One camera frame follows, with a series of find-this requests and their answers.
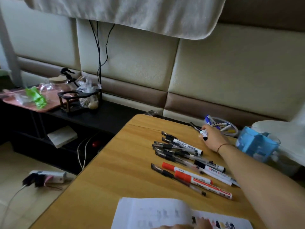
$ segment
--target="brown leather strip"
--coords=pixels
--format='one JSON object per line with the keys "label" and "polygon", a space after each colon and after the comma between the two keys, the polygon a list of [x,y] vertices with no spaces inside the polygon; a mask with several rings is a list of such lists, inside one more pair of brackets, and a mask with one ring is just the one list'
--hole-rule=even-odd
{"label": "brown leather strip", "polygon": [[[20,65],[21,70],[28,71],[30,73],[44,76],[44,77],[57,77],[61,75],[60,70],[63,68],[61,66],[39,62],[32,59],[26,59],[23,57],[17,57],[18,63]],[[81,71],[70,69],[69,70],[75,72],[75,74],[71,74],[73,78],[77,78],[81,75]]]}
{"label": "brown leather strip", "polygon": [[246,125],[250,126],[257,121],[278,120],[268,116],[263,116],[220,104],[214,104],[207,101],[192,99],[170,92],[167,94],[164,109],[200,119],[203,119],[206,115],[210,114],[211,116],[226,119],[238,127]]}
{"label": "brown leather strip", "polygon": [[305,0],[226,0],[219,22],[305,31]]}
{"label": "brown leather strip", "polygon": [[[89,74],[97,82],[97,76]],[[124,97],[141,103],[164,108],[167,92],[153,88],[143,87],[137,84],[127,83],[107,77],[102,77],[103,92],[115,96]]]}

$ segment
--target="red marker cap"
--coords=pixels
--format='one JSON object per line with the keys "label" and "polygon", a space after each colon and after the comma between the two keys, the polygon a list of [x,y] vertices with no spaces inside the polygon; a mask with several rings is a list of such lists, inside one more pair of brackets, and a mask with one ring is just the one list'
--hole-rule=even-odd
{"label": "red marker cap", "polygon": [[170,170],[170,171],[174,171],[175,166],[174,166],[174,165],[171,165],[171,164],[168,164],[168,163],[166,163],[166,162],[163,162],[163,163],[162,163],[162,168],[168,169],[168,170]]}
{"label": "red marker cap", "polygon": [[185,174],[185,173],[182,173],[180,171],[175,172],[175,177],[179,178],[183,181],[189,182],[189,183],[191,183],[191,180],[192,180],[192,176],[190,176],[188,174]]}

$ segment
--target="open book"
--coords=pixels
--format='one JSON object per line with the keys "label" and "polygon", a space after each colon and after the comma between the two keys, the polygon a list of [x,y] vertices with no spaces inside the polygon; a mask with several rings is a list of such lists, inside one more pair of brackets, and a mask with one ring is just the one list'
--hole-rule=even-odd
{"label": "open book", "polygon": [[213,229],[253,229],[246,219],[192,210],[173,198],[122,198],[111,229],[150,229],[162,225],[194,224],[196,217],[208,218]]}

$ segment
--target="blue tissue package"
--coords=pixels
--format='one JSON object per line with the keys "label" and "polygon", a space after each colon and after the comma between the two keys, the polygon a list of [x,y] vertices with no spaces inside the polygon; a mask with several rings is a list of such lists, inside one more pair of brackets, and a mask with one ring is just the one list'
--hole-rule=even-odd
{"label": "blue tissue package", "polygon": [[236,147],[256,160],[266,162],[279,146],[278,142],[268,136],[269,133],[258,133],[250,127],[244,127],[236,141]]}

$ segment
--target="floor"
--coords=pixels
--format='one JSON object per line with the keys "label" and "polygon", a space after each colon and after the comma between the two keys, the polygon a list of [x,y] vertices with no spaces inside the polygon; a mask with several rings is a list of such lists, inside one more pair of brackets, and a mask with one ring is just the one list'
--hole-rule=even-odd
{"label": "floor", "polygon": [[[0,224],[7,204],[21,188],[22,180],[32,170],[61,171],[51,165],[15,153],[9,142],[0,146]],[[21,190],[13,199],[5,217],[3,228],[27,229],[48,208],[62,191],[34,185]]]}

